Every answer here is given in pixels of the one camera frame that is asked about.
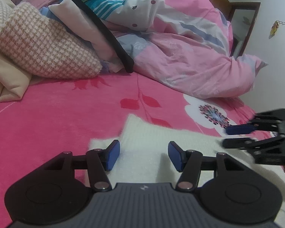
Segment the dark wooden door frame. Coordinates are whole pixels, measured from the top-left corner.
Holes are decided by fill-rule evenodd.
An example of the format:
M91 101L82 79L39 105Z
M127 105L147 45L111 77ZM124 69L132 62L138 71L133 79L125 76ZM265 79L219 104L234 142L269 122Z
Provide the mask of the dark wooden door frame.
M233 45L231 56L243 55L251 36L260 9L260 2L230 2L229 0L209 0L231 23Z

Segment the pink floral bed blanket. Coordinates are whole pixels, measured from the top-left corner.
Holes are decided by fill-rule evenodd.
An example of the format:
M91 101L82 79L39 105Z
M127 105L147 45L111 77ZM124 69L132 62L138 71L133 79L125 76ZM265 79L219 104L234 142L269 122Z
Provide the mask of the pink floral bed blanket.
M222 138L226 125L243 124L254 111L238 98L201 100L139 74L29 86L22 100L0 103L0 227L11 221L4 194L14 182L63 151L107 147L130 114Z

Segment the stack of folded clothes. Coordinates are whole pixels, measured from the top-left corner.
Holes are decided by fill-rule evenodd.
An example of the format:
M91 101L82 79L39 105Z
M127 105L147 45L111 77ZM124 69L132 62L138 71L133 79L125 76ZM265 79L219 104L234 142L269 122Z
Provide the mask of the stack of folded clothes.
M94 24L71 1L51 5L0 0L0 102L20 100L33 76L93 78L123 68Z

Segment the pink patterned duvet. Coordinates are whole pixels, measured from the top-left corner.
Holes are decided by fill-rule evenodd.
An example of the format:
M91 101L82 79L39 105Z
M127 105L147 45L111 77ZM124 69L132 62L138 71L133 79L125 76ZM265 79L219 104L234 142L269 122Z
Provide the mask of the pink patterned duvet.
M233 57L231 23L209 0L81 0L133 61L133 70L197 98L237 97L266 63ZM72 0L27 0L99 56L107 72L124 68L111 43Z

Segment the cream white fleece sweater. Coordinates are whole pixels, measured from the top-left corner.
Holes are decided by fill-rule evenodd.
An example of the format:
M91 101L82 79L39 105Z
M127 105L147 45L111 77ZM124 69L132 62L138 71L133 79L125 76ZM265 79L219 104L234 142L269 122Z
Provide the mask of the cream white fleece sweater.
M175 185L180 173L168 157L170 141L176 142L182 149L194 149L208 157L225 152L279 188L283 203L275 222L285 227L285 172L282 167L257 165L245 151L225 150L221 146L221 137L152 125L133 114L127 117L122 133L116 139L120 142L120 155L113 170L108 173L111 185L122 182L168 182Z

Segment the black folded garment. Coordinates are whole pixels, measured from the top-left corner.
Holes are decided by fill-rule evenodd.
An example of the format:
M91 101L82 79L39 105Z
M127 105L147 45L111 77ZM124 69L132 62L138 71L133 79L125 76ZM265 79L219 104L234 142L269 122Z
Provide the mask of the black folded garment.
M134 72L134 60L127 54L111 31L102 23L97 15L81 0L72 0L76 6L81 9L89 19L95 24L102 36L106 39L108 44L114 49L117 57L121 60L127 73Z

